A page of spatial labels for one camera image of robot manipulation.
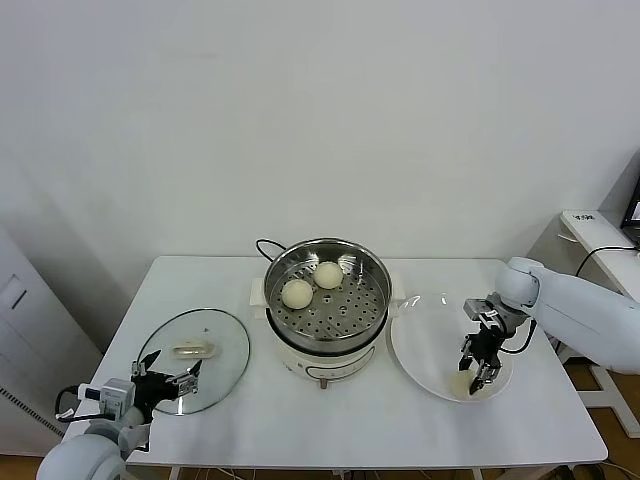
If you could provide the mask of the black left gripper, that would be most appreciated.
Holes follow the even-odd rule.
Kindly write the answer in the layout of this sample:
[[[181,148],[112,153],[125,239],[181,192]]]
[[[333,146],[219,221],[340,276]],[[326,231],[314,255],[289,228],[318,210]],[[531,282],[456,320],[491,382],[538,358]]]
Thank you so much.
[[[172,377],[168,374],[149,371],[160,354],[161,351],[156,350],[132,363],[131,375],[135,385],[134,406],[143,415],[151,415],[156,406],[164,400],[176,400],[177,394],[195,394],[198,391],[202,360],[198,360],[192,367]]]

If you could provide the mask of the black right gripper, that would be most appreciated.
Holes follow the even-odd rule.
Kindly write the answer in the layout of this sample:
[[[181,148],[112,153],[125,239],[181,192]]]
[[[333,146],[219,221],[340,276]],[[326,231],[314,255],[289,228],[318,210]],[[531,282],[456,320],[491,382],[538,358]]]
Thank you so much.
[[[501,367],[498,351],[502,343],[503,332],[497,326],[487,328],[481,325],[477,333],[470,333],[465,336],[458,370],[468,370],[473,360],[480,366],[471,381],[470,393],[479,392],[487,384],[491,384],[498,376],[498,368]]]

